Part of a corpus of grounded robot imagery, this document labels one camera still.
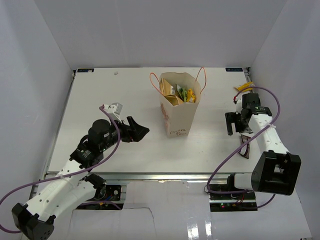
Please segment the yellow snack bar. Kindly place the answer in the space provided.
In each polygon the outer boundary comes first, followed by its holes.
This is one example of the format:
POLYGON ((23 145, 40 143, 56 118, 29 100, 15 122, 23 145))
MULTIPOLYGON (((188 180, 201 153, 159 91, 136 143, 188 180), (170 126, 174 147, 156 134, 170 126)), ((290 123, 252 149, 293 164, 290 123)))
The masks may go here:
POLYGON ((187 90, 186 102, 187 103, 195 103, 196 102, 196 95, 191 88, 187 90))

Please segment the yellow chips bag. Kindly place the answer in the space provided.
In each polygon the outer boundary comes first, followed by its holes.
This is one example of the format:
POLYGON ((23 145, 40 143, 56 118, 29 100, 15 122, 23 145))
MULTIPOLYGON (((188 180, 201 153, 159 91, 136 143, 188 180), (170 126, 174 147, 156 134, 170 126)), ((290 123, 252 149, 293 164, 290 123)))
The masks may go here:
POLYGON ((164 98, 168 100, 173 106, 181 105, 184 103, 179 92, 166 79, 162 78, 160 80, 159 88, 164 98))

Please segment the green candy packet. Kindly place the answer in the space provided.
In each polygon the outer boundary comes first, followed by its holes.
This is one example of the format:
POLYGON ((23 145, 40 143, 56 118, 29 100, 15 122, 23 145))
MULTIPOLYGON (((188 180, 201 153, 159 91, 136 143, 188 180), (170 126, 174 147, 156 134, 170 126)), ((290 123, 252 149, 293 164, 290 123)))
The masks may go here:
POLYGON ((180 85, 176 84, 177 92, 179 97, 183 102, 188 101, 188 90, 185 87, 181 87, 180 85))

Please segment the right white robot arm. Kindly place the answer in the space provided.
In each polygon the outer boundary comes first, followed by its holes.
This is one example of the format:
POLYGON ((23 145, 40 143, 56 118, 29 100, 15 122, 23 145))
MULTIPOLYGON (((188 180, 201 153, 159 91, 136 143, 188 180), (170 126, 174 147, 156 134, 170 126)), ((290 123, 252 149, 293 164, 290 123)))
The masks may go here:
POLYGON ((236 100, 236 111, 225 114, 228 135, 233 132, 257 135, 261 157, 251 173, 233 173, 227 178, 226 195, 236 200, 244 190, 290 196, 295 188, 301 158, 282 143, 272 113, 261 105, 257 93, 236 100))

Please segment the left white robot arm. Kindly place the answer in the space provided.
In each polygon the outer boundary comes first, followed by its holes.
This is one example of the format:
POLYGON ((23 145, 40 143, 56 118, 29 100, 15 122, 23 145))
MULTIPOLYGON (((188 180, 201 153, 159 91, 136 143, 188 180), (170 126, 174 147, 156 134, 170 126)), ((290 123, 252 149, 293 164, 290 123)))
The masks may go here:
POLYGON ((104 151, 117 144, 139 142, 150 131, 131 116, 128 124, 106 119, 93 122, 57 178, 25 204, 17 203, 11 210, 16 227, 30 240, 46 240, 54 231, 54 221, 63 213, 73 211, 90 199, 105 196, 106 182, 91 167, 100 163, 104 151))

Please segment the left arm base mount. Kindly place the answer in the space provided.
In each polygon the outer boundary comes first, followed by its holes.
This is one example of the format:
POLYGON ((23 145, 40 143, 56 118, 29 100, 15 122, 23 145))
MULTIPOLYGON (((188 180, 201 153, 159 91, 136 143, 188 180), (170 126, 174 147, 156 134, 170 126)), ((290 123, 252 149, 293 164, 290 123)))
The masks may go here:
POLYGON ((122 210, 124 204, 120 203, 121 191, 121 185, 105 185, 93 198, 88 199, 76 209, 101 211, 122 210))

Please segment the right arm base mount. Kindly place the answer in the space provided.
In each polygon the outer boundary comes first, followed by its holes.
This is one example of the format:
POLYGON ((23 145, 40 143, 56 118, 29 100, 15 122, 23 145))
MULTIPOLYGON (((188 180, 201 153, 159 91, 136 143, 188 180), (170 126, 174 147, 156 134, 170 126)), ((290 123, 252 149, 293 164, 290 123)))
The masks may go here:
POLYGON ((206 185, 203 190, 209 195, 209 206, 212 213, 257 211, 256 195, 252 191, 239 194, 215 194, 209 192, 206 185))

